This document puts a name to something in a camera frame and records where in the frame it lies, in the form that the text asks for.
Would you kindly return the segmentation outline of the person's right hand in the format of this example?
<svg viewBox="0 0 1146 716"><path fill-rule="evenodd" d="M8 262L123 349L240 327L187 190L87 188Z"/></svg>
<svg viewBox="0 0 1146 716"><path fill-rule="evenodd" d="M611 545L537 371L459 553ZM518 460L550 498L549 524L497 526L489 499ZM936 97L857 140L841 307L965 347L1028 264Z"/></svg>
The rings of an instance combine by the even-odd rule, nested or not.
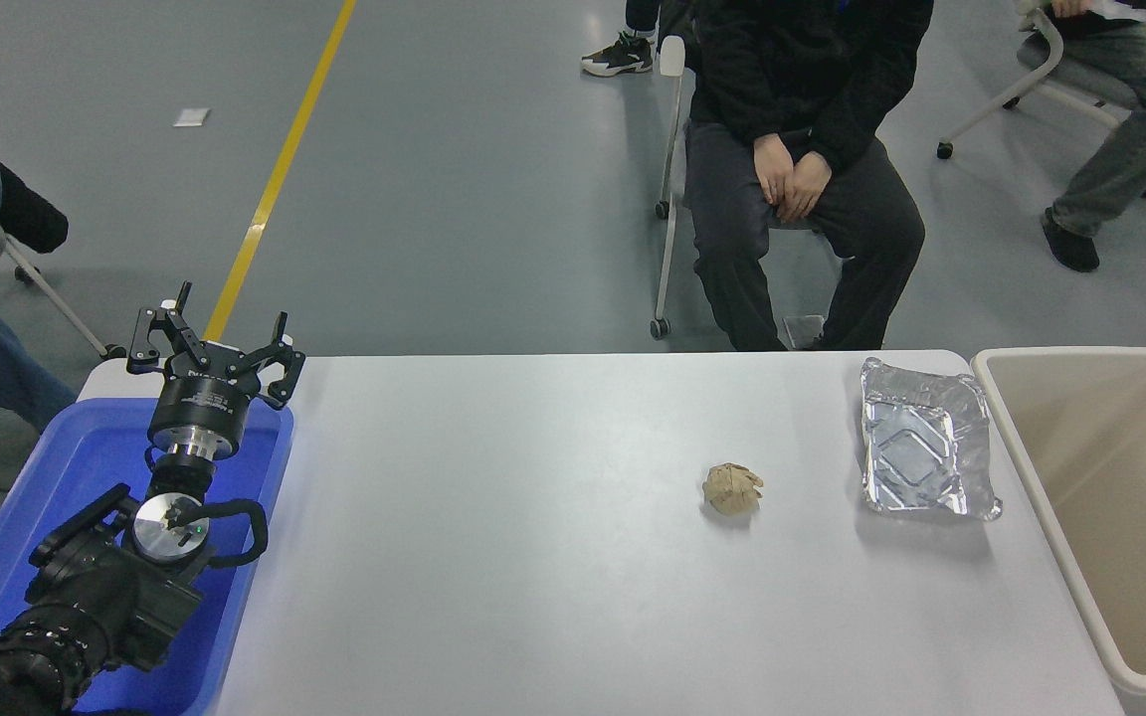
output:
<svg viewBox="0 0 1146 716"><path fill-rule="evenodd" d="M790 207L795 199L793 158L782 137L767 134L752 141L752 166L769 207Z"/></svg>

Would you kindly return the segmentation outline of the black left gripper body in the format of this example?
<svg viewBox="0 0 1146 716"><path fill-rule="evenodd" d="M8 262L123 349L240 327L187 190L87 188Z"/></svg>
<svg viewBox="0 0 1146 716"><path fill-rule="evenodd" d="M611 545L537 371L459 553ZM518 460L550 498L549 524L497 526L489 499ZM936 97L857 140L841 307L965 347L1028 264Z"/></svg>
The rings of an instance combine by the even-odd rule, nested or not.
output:
<svg viewBox="0 0 1146 716"><path fill-rule="evenodd" d="M185 352L168 357L165 381L149 423L149 438L165 441L168 434L187 427L204 428L226 441L243 435L252 394L243 387L254 385L250 373L231 379L227 368L237 364L243 353L231 346L209 343L209 367L201 368Z"/></svg>

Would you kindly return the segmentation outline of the person's left hand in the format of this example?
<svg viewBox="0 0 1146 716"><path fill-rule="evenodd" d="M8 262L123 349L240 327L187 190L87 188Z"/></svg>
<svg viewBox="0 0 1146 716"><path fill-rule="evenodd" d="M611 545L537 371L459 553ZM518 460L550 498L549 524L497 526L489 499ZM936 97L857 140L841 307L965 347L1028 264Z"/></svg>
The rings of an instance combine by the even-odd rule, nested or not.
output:
<svg viewBox="0 0 1146 716"><path fill-rule="evenodd" d="M790 176L786 194L778 207L779 221L790 225L810 217L832 178L831 164L822 154L818 151L804 154L804 157L796 160Z"/></svg>

